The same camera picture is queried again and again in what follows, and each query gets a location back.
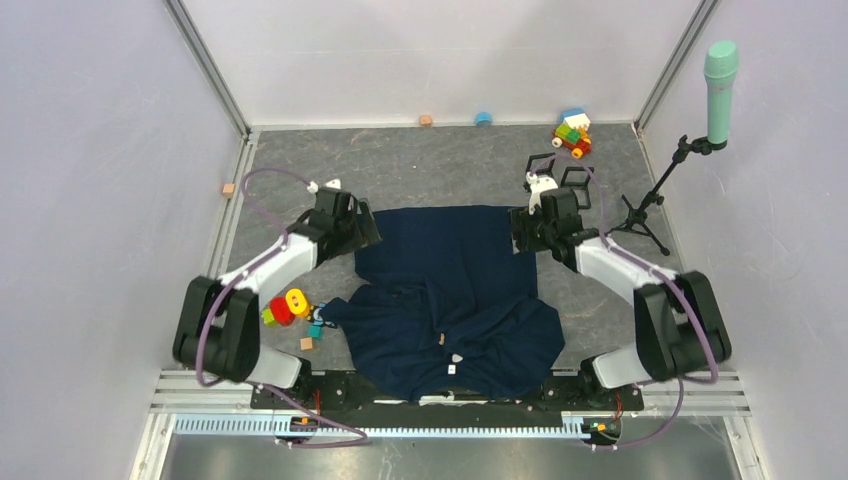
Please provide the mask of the navy blue t-shirt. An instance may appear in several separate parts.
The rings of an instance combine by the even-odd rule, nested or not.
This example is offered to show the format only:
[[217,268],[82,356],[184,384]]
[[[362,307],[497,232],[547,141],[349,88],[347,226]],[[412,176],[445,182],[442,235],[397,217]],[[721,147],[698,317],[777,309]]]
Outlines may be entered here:
[[360,287],[323,310],[355,369],[408,401],[452,387],[515,398],[541,385],[565,338],[538,296],[535,254],[513,250],[507,209],[402,208],[375,219],[382,241],[354,256]]

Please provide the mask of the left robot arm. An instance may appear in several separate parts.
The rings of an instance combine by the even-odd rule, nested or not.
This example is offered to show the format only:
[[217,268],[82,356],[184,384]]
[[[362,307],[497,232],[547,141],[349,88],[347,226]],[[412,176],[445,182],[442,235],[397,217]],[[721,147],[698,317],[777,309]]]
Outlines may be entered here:
[[190,281],[173,358],[193,368],[204,385],[217,380],[271,385],[288,406],[306,405],[314,381],[302,373],[303,359],[263,344],[261,310],[298,277],[381,239],[367,199],[320,187],[314,206],[262,253],[217,278],[197,276]]

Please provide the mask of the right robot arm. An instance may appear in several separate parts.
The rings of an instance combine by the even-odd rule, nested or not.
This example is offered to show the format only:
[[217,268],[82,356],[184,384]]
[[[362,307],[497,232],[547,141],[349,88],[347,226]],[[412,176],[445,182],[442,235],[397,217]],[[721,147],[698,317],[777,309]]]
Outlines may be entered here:
[[591,408],[612,401],[618,388],[680,379],[718,379],[718,365],[732,352],[709,279],[677,273],[621,248],[582,224],[575,193],[551,180],[529,184],[524,207],[510,212],[513,243],[520,252],[548,251],[572,272],[593,279],[633,309],[635,339],[582,362],[580,400]]

